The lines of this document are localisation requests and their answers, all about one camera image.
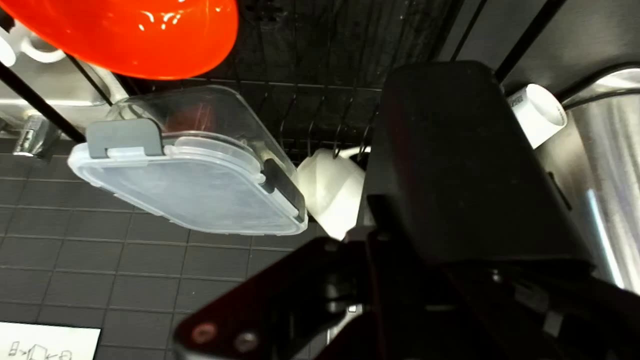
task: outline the black surface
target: black surface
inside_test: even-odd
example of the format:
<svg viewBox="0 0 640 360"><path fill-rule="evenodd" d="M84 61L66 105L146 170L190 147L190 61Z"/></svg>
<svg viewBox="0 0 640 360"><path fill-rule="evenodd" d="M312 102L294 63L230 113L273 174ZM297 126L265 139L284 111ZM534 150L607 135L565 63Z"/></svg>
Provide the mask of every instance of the black surface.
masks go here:
<svg viewBox="0 0 640 360"><path fill-rule="evenodd" d="M565 3L506 79L508 90L538 82L568 94L583 79L640 61L640 3Z"/></svg>
<svg viewBox="0 0 640 360"><path fill-rule="evenodd" d="M423 263L588 263L487 69L401 69L379 117L365 193L388 202Z"/></svg>
<svg viewBox="0 0 640 360"><path fill-rule="evenodd" d="M77 181L62 154L0 153L0 323L99 329L96 360L172 360L188 313L317 235L188 233Z"/></svg>
<svg viewBox="0 0 640 360"><path fill-rule="evenodd" d="M124 82L132 94L190 84L236 88L297 163L370 142L388 72L434 61L462 0L239 0L239 34L211 72Z"/></svg>

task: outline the black panel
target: black panel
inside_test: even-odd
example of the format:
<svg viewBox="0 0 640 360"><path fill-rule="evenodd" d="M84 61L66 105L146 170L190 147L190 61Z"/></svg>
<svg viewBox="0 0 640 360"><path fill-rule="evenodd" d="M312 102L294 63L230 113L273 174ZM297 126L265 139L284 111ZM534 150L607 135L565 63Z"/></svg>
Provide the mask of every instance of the black panel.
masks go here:
<svg viewBox="0 0 640 360"><path fill-rule="evenodd" d="M588 259L487 69L401 69L379 117L365 193L425 263Z"/></svg>
<svg viewBox="0 0 640 360"><path fill-rule="evenodd" d="M508 90L538 82L551 93L568 93L593 72L637 63L637 15L637 0L565 3L508 77Z"/></svg>

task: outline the metal rod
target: metal rod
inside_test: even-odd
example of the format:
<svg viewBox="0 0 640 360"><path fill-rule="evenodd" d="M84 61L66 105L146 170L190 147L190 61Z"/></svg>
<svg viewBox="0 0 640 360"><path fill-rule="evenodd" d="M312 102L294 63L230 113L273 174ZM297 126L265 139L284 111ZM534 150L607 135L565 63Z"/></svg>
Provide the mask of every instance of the metal rod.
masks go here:
<svg viewBox="0 0 640 360"><path fill-rule="evenodd" d="M55 108L52 108L37 93L34 93L19 77L0 64L0 80L12 88L19 98L34 106L45 120L60 129L70 140L86 142L84 135L77 133Z"/></svg>
<svg viewBox="0 0 640 360"><path fill-rule="evenodd" d="M399 55L399 44L403 42L403 37L406 37L406 23L408 23L408 13L414 9L414 0L408 0L403 11L401 11L401 27L399 27L399 37L396 41L396 47L393 47L393 55L392 55L392 61L389 61L389 71L393 71L396 67L396 61L398 61L398 55Z"/></svg>
<svg viewBox="0 0 640 360"><path fill-rule="evenodd" d="M77 72L86 79L86 82L99 94L99 98L111 106L113 102L107 98L107 94L97 87L97 82L86 72L86 69L70 55L66 58L77 69Z"/></svg>
<svg viewBox="0 0 640 360"><path fill-rule="evenodd" d="M452 63L457 61L457 55L462 53L462 47L465 44L467 37L472 34L472 31L474 31L474 27L475 27L475 23L478 23L483 7L486 7L486 0L480 0L475 13L474 13L474 16L472 16L472 20L469 20L467 27L463 28L462 39L460 39L460 42L457 42L457 47L455 47L455 51L453 51L453 55L452 55Z"/></svg>
<svg viewBox="0 0 640 360"><path fill-rule="evenodd" d="M564 7L565 0L546 0L536 18L528 25L528 28L517 39L515 47L506 55L501 64L495 71L495 79L501 82L513 67L520 63L520 58L525 55L525 51L536 42L536 39L543 32L548 23L553 20L558 11Z"/></svg>

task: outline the grid tile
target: grid tile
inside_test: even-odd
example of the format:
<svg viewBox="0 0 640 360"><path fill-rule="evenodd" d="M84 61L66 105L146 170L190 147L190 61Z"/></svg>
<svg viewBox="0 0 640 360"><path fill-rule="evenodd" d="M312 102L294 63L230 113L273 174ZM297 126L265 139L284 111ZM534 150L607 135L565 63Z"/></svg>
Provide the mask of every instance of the grid tile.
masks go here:
<svg viewBox="0 0 640 360"><path fill-rule="evenodd" d="M49 274L31 271L0 271L0 301L39 305Z"/></svg>
<svg viewBox="0 0 640 360"><path fill-rule="evenodd" d="M29 167L29 178L34 181L76 181L79 178L67 168L66 157L52 157L47 163L34 163Z"/></svg>
<svg viewBox="0 0 640 360"><path fill-rule="evenodd" d="M55 273L45 293L45 305L96 306L107 305L113 276Z"/></svg>
<svg viewBox="0 0 640 360"><path fill-rule="evenodd" d="M53 326L99 329L102 313L97 309L42 306L37 323Z"/></svg>
<svg viewBox="0 0 640 360"><path fill-rule="evenodd" d="M190 247L183 259L183 276L244 279L248 250Z"/></svg>
<svg viewBox="0 0 640 360"><path fill-rule="evenodd" d="M125 245L119 274L179 276L183 247Z"/></svg>
<svg viewBox="0 0 640 360"><path fill-rule="evenodd" d="M0 154L0 321L102 329L99 360L174 358L181 316L307 238L188 233L77 181L66 157Z"/></svg>
<svg viewBox="0 0 640 360"><path fill-rule="evenodd" d="M37 206L37 209L66 206L67 209L67 205L76 196L73 186L76 183L28 181L19 196L19 206Z"/></svg>
<svg viewBox="0 0 640 360"><path fill-rule="evenodd" d="M177 313L194 313L239 282L181 280L177 293Z"/></svg>
<svg viewBox="0 0 640 360"><path fill-rule="evenodd" d="M231 247L231 248L250 248L250 236L220 236L220 235L206 235L206 233L188 233L190 245L202 247Z"/></svg>
<svg viewBox="0 0 640 360"><path fill-rule="evenodd" d="M53 268L62 240L55 238L12 238L6 236L0 248L3 268Z"/></svg>
<svg viewBox="0 0 640 360"><path fill-rule="evenodd" d="M172 314L109 311L103 318L103 346L163 348Z"/></svg>
<svg viewBox="0 0 640 360"><path fill-rule="evenodd" d="M0 305L0 323L35 323L35 305Z"/></svg>
<svg viewBox="0 0 640 360"><path fill-rule="evenodd" d="M6 235L63 236L70 213L16 209Z"/></svg>
<svg viewBox="0 0 640 360"><path fill-rule="evenodd" d="M124 240L130 213L70 213L67 238Z"/></svg>
<svg viewBox="0 0 640 360"><path fill-rule="evenodd" d="M248 260L248 276L258 274L260 271L267 268L284 257L285 253L251 250L251 257Z"/></svg>
<svg viewBox="0 0 640 360"><path fill-rule="evenodd" d="M170 224L165 219L134 213L125 238L183 245L188 240L188 231Z"/></svg>
<svg viewBox="0 0 640 360"><path fill-rule="evenodd" d="M0 157L0 178L25 178L29 168L29 158Z"/></svg>
<svg viewBox="0 0 640 360"><path fill-rule="evenodd" d="M60 271L115 273L121 245L111 242L72 242L62 245L57 257Z"/></svg>
<svg viewBox="0 0 640 360"><path fill-rule="evenodd" d="M177 280L118 276L111 291L111 309L165 311L174 309Z"/></svg>
<svg viewBox="0 0 640 360"><path fill-rule="evenodd" d="M12 206L22 196L22 181L1 181L0 178L0 206Z"/></svg>

